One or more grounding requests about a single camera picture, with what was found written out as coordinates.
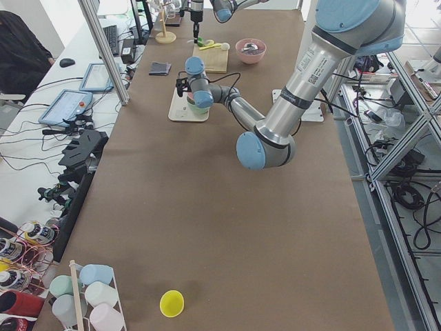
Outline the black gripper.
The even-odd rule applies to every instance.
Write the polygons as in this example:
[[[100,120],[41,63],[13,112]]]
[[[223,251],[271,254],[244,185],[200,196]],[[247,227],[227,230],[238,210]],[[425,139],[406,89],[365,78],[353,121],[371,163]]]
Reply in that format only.
[[[198,43],[199,23],[203,21],[204,1],[190,0],[189,8],[190,8],[190,19],[191,21],[194,22],[193,24],[194,43]]]
[[[190,91],[188,78],[187,77],[178,78],[176,80],[175,87],[176,87],[177,95],[179,97],[183,97],[184,93],[187,93]]]

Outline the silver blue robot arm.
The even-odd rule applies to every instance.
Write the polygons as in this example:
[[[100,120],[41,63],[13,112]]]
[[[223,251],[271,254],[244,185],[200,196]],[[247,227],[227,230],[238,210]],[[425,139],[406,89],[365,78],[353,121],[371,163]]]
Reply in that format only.
[[[200,23],[203,21],[204,13],[204,1],[191,0],[187,1],[186,9],[190,13],[190,20],[193,23],[193,38],[194,43],[198,43]],[[249,1],[234,1],[234,0],[213,0],[210,1],[215,19],[219,23],[228,22],[233,14],[240,9],[244,9],[258,3],[265,3],[265,1],[260,0],[249,0]]]
[[[406,1],[318,1],[311,43],[267,115],[240,92],[211,83],[200,57],[185,62],[187,76],[177,79],[179,96],[192,93],[198,108],[223,104],[246,128],[236,142],[243,167],[262,170],[289,163],[296,151],[291,135],[338,64],[349,56],[397,50],[404,38]]]

